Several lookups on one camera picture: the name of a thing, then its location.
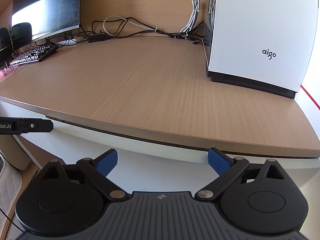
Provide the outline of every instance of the ribbed gray plate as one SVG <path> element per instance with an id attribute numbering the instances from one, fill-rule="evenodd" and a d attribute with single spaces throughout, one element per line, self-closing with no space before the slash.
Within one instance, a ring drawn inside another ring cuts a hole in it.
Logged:
<path id="1" fill-rule="evenodd" d="M 194 200 L 189 192 L 135 192 L 126 202 L 112 203 L 90 228 L 65 237 L 24 233 L 19 240 L 306 240 L 249 235 L 228 224 L 212 203 Z"/>

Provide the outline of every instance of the desk surface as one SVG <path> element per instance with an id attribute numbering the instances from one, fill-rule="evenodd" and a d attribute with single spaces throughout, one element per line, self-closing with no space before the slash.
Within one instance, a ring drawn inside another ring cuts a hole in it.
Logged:
<path id="1" fill-rule="evenodd" d="M 0 85 L 0 100 L 65 121 L 159 142 L 320 157 L 294 100 L 213 83 L 204 50 L 166 37 L 79 44 Z"/>

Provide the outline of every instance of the aigo logo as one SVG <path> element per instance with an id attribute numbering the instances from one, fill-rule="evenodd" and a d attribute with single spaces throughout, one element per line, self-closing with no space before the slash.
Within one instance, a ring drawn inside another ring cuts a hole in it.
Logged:
<path id="1" fill-rule="evenodd" d="M 268 49 L 268 51 L 264 49 L 264 50 L 262 51 L 262 53 L 263 53 L 263 54 L 266 54 L 268 57 L 270 57 L 269 60 L 271 60 L 272 57 L 276 57 L 276 53 L 273 53 L 272 51 L 269 52 L 269 49 Z"/>

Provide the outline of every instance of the circular cap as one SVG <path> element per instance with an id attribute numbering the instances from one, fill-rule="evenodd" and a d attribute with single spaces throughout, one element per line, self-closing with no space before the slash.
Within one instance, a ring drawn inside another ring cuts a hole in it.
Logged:
<path id="1" fill-rule="evenodd" d="M 122 190 L 114 190 L 110 192 L 112 198 L 123 198 L 125 197 L 125 192 Z"/>
<path id="2" fill-rule="evenodd" d="M 54 192 L 39 200 L 39 207 L 48 213 L 63 213 L 76 204 L 76 198 L 67 192 Z"/>
<path id="3" fill-rule="evenodd" d="M 260 191 L 248 197 L 248 203 L 256 211 L 273 213 L 282 209 L 285 200 L 277 193 L 270 191 Z"/>
<path id="4" fill-rule="evenodd" d="M 210 190 L 200 190 L 198 192 L 198 196 L 200 198 L 211 198 L 211 197 L 213 197 L 213 192 Z"/>

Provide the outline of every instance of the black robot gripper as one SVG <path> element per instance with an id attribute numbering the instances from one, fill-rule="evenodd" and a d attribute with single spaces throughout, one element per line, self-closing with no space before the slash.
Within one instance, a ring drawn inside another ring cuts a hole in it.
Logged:
<path id="1" fill-rule="evenodd" d="M 276 160 L 249 163 L 211 148 L 208 162 L 219 177 L 195 197 L 128 194 L 106 178 L 115 149 L 73 165 L 49 162 L 17 202 L 19 240 L 306 240 L 307 201 Z"/>

